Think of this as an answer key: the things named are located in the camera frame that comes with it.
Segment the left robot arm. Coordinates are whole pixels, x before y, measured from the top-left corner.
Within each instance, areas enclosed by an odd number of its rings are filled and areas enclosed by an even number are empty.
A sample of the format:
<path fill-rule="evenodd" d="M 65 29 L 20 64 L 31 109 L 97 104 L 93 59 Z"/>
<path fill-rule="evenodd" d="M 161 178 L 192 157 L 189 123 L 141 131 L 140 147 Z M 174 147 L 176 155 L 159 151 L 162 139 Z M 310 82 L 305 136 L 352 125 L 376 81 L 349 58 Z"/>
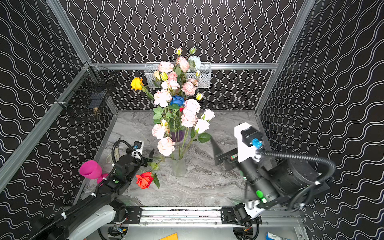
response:
<path fill-rule="evenodd" d="M 153 162 L 141 154 L 124 155 L 115 163 L 114 171 L 97 184 L 85 199 L 56 217 L 38 220 L 30 232 L 30 240 L 83 240 L 108 223 L 123 223 L 129 214 L 118 198 L 135 182 L 141 167 Z"/>

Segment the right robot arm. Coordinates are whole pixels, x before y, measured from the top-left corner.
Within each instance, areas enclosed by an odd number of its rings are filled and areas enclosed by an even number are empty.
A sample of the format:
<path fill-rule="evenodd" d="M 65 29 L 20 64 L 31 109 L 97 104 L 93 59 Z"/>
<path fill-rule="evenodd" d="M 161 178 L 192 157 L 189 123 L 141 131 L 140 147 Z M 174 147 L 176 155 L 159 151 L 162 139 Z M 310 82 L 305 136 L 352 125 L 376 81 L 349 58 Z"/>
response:
<path fill-rule="evenodd" d="M 226 163 L 229 169 L 239 169 L 256 195 L 255 200 L 234 206 L 229 216 L 223 215 L 223 224 L 251 226 L 261 213 L 276 205 L 287 205 L 289 211 L 296 212 L 336 170 L 329 159 L 267 151 L 258 139 L 246 146 L 250 153 L 243 161 L 238 149 L 224 153 L 214 140 L 211 144 L 215 164 Z"/>

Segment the clear glass jar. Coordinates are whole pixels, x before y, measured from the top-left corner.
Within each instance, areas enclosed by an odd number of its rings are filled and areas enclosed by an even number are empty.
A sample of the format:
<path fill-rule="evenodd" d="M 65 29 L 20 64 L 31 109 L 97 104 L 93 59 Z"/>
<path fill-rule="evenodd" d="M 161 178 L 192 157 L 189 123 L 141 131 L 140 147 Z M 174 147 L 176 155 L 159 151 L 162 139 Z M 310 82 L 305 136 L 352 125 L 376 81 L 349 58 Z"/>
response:
<path fill-rule="evenodd" d="M 183 177 L 187 172 L 184 156 L 180 154 L 178 150 L 175 150 L 171 155 L 171 159 L 173 176 L 177 178 Z"/>

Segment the white light-blue flower stem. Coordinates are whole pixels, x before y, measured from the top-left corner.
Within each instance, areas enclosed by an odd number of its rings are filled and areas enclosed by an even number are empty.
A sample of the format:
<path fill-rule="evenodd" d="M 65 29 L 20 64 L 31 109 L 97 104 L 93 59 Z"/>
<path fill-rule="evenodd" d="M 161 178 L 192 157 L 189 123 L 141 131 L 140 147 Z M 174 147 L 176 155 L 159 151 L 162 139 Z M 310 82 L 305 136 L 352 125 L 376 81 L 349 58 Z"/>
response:
<path fill-rule="evenodd" d="M 196 77 L 199 77 L 201 75 L 200 68 L 202 65 L 201 59 L 196 56 L 197 49 L 195 47 L 192 47 L 189 51 L 190 56 L 188 58 L 188 62 L 190 65 L 190 68 L 188 72 L 195 72 Z"/>

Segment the white rose stem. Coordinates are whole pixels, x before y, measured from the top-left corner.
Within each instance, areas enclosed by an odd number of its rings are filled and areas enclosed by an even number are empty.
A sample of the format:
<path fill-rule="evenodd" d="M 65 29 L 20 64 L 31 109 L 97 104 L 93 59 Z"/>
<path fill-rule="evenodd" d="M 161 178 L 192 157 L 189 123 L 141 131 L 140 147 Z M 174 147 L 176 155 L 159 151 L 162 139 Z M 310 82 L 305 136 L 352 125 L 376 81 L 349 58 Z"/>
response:
<path fill-rule="evenodd" d="M 197 100 L 200 104 L 200 101 L 204 98 L 204 96 L 198 93 L 194 100 Z M 182 113 L 184 105 L 180 107 L 180 112 Z M 212 110 L 206 109 L 204 112 L 198 116 L 198 122 L 195 126 L 196 133 L 196 142 L 206 143 L 208 142 L 212 136 L 207 133 L 207 130 L 210 128 L 210 121 L 215 117 L 215 113 Z"/>

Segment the pink rose spray stem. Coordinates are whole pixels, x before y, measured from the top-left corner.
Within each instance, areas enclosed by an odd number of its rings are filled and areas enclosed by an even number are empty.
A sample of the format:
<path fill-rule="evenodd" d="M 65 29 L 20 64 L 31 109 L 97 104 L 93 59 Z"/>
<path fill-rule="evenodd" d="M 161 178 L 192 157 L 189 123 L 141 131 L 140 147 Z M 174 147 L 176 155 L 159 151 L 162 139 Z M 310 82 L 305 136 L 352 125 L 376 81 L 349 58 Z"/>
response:
<path fill-rule="evenodd" d="M 193 96 L 196 93 L 198 87 L 198 80 L 189 78 L 182 86 L 182 91 L 186 96 Z"/>

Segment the purple blue glass vase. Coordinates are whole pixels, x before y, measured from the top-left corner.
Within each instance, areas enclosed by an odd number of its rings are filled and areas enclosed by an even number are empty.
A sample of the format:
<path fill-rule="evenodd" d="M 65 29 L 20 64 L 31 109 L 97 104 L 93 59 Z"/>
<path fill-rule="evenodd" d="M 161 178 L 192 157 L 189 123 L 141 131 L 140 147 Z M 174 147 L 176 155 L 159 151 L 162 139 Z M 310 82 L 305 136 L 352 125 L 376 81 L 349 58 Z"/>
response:
<path fill-rule="evenodd" d="M 185 138 L 185 130 L 176 130 L 176 131 L 171 131 L 171 139 L 175 143 L 179 143 L 183 141 Z"/>

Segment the brass padlock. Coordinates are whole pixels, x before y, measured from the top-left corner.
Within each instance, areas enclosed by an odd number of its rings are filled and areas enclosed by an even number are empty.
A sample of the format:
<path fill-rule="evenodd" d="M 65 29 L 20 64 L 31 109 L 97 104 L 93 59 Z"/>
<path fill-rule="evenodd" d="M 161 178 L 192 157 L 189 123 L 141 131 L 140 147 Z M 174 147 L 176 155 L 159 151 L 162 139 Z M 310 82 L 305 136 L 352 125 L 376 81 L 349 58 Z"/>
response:
<path fill-rule="evenodd" d="M 93 112 L 95 118 L 98 118 L 100 116 L 100 109 L 98 107 L 93 108 Z"/>

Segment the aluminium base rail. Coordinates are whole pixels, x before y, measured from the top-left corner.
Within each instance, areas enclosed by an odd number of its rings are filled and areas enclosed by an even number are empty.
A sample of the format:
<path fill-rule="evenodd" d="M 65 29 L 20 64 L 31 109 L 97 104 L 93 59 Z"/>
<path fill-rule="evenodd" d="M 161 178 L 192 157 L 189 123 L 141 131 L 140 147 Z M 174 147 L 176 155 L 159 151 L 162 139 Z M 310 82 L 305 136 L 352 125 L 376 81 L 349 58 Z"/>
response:
<path fill-rule="evenodd" d="M 231 207 L 128 207 L 123 222 L 113 222 L 113 209 L 106 206 L 86 223 L 100 227 L 238 227 Z M 301 215 L 277 207 L 258 217 L 261 227 L 299 227 Z"/>

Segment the yellow rose stem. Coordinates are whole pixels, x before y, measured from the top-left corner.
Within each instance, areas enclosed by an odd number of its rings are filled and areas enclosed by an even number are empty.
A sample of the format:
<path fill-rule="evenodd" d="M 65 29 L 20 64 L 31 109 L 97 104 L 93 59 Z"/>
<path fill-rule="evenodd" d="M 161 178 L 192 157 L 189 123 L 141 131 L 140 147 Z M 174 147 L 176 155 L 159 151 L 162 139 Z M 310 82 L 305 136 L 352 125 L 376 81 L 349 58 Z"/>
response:
<path fill-rule="evenodd" d="M 142 91 L 149 99 L 154 100 L 154 95 L 150 93 L 146 86 L 144 86 L 143 79 L 141 78 L 134 78 L 131 81 L 131 89 L 135 91 Z"/>

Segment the large pink peony stem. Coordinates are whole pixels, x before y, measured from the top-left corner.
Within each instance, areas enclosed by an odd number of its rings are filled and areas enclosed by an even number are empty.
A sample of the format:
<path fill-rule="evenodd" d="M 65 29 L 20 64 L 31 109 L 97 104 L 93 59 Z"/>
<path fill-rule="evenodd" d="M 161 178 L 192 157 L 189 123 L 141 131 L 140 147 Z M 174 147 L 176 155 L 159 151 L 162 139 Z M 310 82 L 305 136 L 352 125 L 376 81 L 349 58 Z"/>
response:
<path fill-rule="evenodd" d="M 183 50 L 182 48 L 176 49 L 176 61 L 174 63 L 161 61 L 161 63 L 158 65 L 158 71 L 161 72 L 161 75 L 168 74 L 172 71 L 176 72 L 178 77 L 182 74 L 185 74 L 189 68 L 189 62 L 188 60 L 182 56 Z"/>

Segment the cream rose stem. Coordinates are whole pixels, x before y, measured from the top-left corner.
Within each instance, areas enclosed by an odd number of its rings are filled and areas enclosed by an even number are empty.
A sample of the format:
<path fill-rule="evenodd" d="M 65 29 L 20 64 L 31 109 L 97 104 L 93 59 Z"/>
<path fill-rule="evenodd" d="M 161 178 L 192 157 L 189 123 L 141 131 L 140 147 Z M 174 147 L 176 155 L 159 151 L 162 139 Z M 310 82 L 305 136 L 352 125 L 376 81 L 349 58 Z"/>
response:
<path fill-rule="evenodd" d="M 154 77 L 155 77 L 155 81 L 157 81 L 157 82 L 161 82 L 162 81 L 162 75 L 161 75 L 160 71 L 155 71 L 154 72 Z"/>

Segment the blue flower stem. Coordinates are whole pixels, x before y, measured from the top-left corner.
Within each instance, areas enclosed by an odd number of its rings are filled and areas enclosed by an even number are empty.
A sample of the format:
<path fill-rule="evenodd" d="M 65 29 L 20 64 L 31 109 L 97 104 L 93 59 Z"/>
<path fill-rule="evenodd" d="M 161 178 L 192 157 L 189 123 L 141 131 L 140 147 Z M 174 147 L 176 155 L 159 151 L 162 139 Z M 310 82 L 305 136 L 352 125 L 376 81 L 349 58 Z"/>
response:
<path fill-rule="evenodd" d="M 185 104 L 185 99 L 181 96 L 173 96 L 170 105 L 176 104 L 179 107 Z"/>

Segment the magenta silicone cup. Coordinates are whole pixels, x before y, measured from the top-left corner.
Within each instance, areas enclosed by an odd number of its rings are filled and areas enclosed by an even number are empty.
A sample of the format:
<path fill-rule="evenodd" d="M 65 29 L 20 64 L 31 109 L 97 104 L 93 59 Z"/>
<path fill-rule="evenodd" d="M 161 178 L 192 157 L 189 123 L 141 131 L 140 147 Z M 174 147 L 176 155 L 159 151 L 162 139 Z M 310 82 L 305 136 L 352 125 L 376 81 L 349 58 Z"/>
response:
<path fill-rule="evenodd" d="M 79 174 L 89 180 L 97 180 L 97 184 L 107 178 L 108 173 L 103 174 L 102 167 L 96 161 L 86 161 L 79 169 Z"/>

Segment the yellow object below rail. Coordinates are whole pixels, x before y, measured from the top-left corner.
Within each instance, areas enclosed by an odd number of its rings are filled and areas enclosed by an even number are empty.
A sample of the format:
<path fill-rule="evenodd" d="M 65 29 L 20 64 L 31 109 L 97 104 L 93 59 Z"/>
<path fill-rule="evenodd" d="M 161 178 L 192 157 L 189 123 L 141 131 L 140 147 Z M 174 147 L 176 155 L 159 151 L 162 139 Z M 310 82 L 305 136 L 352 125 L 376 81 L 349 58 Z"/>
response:
<path fill-rule="evenodd" d="M 171 234 L 169 236 L 166 236 L 164 238 L 161 238 L 160 240 L 178 240 L 178 234 L 177 233 L 174 233 L 174 234 Z"/>

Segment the blue white box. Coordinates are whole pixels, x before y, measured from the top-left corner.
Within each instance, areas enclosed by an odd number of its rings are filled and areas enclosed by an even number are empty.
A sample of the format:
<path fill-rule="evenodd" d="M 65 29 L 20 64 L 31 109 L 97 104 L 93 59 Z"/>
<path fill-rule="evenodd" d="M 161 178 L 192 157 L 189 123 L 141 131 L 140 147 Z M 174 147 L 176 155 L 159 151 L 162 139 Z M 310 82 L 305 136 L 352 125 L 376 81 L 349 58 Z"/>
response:
<path fill-rule="evenodd" d="M 290 239 L 283 238 L 281 236 L 278 236 L 278 235 L 272 234 L 270 232 L 267 232 L 266 240 L 290 240 Z"/>

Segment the pink rose spray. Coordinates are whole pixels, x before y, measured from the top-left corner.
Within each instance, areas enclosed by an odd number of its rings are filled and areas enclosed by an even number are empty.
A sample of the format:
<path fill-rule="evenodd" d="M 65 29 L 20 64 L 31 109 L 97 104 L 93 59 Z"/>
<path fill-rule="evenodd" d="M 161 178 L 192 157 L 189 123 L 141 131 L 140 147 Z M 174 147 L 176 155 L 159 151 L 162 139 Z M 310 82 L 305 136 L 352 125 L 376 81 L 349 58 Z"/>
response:
<path fill-rule="evenodd" d="M 176 72 L 172 71 L 170 73 L 168 73 L 168 79 L 167 81 L 169 82 L 172 82 L 172 81 L 177 81 L 177 78 L 178 78 L 178 75 Z"/>
<path fill-rule="evenodd" d="M 171 129 L 166 120 L 160 120 L 152 128 L 152 135 L 158 141 L 157 148 L 159 153 L 165 157 L 176 160 L 176 141 L 172 139 Z"/>

